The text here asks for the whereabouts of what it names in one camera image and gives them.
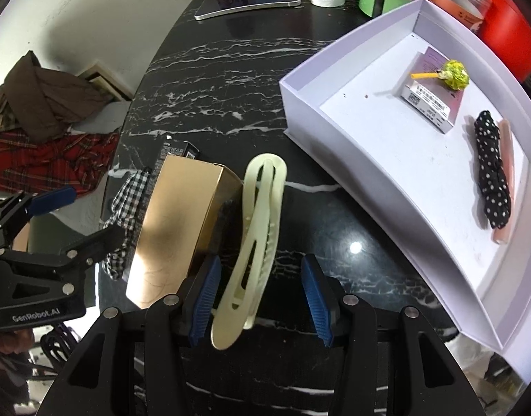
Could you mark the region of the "person's left hand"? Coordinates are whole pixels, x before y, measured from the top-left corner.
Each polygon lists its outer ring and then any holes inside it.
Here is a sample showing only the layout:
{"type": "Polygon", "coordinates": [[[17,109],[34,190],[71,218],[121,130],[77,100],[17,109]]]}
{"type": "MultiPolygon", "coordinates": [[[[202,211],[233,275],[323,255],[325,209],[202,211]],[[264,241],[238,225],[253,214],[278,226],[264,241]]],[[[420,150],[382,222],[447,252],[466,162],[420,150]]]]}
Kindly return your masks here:
{"type": "Polygon", "coordinates": [[[32,329],[19,331],[0,331],[0,353],[20,354],[30,350],[34,345],[32,329]]]}

